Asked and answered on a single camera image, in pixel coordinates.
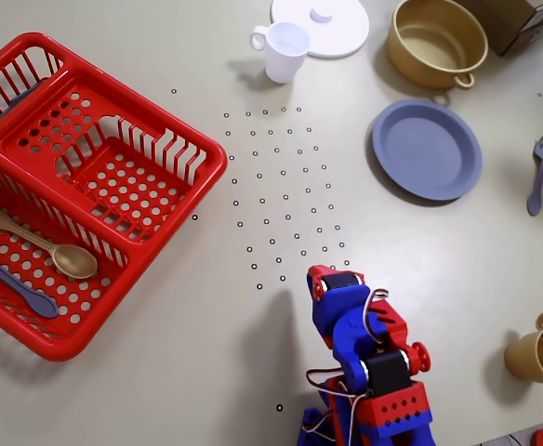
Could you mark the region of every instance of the red dish rack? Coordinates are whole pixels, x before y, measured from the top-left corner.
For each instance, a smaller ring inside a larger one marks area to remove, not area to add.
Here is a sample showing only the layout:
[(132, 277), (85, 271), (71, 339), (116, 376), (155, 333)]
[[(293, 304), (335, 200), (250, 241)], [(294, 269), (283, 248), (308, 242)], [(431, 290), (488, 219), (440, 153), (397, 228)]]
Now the red dish rack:
[(79, 354), (226, 165), (215, 141), (69, 49), (17, 37), (0, 51), (0, 209), (84, 246), (99, 271), (70, 279), (0, 230), (3, 268), (59, 306), (43, 319), (0, 282), (0, 327), (47, 360)]

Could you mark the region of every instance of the lid knob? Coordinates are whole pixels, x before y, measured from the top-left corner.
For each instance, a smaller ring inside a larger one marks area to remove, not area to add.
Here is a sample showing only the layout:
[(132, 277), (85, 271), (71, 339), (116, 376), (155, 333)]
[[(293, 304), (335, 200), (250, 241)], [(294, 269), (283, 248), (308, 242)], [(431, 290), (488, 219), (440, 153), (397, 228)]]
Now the lid knob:
[(311, 19), (317, 23), (328, 23), (334, 18), (333, 8), (327, 1), (319, 1), (311, 9)]

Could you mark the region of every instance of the white mug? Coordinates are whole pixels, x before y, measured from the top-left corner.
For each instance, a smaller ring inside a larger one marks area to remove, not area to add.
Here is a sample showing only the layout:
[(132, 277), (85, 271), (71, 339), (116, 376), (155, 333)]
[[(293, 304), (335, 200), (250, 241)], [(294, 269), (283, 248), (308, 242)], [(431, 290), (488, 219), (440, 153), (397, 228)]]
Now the white mug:
[(249, 42), (257, 51), (265, 49), (265, 73), (278, 84), (294, 80), (311, 46), (307, 32), (294, 23), (256, 26)]

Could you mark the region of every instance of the gold pot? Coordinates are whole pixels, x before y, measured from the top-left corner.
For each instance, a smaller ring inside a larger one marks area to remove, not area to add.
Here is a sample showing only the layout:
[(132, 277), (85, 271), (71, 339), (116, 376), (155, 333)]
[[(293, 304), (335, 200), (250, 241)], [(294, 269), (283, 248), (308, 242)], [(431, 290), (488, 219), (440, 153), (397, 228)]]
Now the gold pot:
[(451, 0), (404, 0), (393, 13), (387, 51), (398, 72), (415, 84), (468, 90), (488, 41), (478, 20)]

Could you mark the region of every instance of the pot handle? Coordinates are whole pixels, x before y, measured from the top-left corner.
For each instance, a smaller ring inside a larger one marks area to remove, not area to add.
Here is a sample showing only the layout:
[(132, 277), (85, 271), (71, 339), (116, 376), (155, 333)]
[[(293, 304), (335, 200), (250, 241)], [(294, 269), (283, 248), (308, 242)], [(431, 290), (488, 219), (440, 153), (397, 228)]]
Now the pot handle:
[(456, 85), (462, 90), (470, 90), (474, 86), (474, 75), (471, 72), (468, 73), (468, 80), (469, 81), (466, 83), (459, 79), (457, 76), (454, 76), (454, 81), (456, 82)]

